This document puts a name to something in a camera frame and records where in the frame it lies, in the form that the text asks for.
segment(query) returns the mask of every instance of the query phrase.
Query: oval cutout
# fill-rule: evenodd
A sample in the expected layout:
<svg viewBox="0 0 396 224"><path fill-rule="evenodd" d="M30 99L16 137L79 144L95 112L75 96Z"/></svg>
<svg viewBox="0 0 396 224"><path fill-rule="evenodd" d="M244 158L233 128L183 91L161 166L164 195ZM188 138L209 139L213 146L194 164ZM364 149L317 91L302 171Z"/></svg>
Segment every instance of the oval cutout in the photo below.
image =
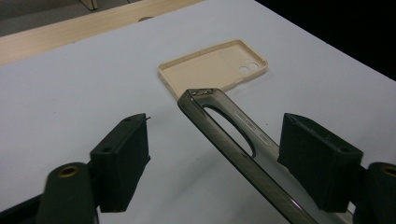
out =
<svg viewBox="0 0 396 224"><path fill-rule="evenodd" d="M224 118L221 114L219 114L216 110L205 107L205 111L210 115L210 117L215 120L218 125L228 134L231 138L240 146L245 152L251 157L254 158L255 153L248 143L247 139L242 135L226 118Z"/></svg>

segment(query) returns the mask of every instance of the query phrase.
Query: white surface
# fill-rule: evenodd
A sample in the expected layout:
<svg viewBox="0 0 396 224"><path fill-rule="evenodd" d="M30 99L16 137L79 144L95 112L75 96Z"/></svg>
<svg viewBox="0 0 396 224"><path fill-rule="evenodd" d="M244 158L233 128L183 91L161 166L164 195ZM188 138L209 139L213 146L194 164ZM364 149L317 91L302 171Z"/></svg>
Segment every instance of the white surface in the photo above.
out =
<svg viewBox="0 0 396 224"><path fill-rule="evenodd" d="M41 193L47 174L146 112L152 160L128 211L101 223L285 223L177 108L160 63L240 38L268 72L228 95L276 142L283 114L309 117L396 163L396 84L254 1L193 7L0 67L0 210Z"/></svg>

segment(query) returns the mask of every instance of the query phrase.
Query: dark background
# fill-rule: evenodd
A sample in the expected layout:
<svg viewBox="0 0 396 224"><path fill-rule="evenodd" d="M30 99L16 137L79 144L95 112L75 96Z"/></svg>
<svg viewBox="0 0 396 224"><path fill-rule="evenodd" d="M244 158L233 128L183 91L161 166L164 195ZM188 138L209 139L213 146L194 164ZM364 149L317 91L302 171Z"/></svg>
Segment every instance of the dark background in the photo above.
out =
<svg viewBox="0 0 396 224"><path fill-rule="evenodd" d="M396 80L396 0L258 2L350 57Z"/></svg>

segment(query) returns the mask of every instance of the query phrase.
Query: wooden board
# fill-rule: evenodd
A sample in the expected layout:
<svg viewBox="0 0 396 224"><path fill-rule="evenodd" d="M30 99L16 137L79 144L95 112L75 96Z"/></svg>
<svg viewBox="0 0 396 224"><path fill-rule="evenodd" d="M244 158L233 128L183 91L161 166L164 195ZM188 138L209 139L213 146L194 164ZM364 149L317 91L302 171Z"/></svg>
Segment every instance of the wooden board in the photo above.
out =
<svg viewBox="0 0 396 224"><path fill-rule="evenodd" d="M0 37L0 65L156 17L203 0L143 0L123 7Z"/></svg>

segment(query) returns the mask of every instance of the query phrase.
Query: beige phone case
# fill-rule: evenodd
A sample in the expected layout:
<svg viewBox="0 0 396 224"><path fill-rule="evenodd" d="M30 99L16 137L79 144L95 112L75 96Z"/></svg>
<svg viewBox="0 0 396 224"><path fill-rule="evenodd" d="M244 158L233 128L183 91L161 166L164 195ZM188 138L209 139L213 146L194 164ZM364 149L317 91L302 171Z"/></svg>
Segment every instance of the beige phone case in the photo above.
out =
<svg viewBox="0 0 396 224"><path fill-rule="evenodd" d="M263 74L267 61L242 40L232 40L159 66L160 78L178 99L187 89L227 91Z"/></svg>

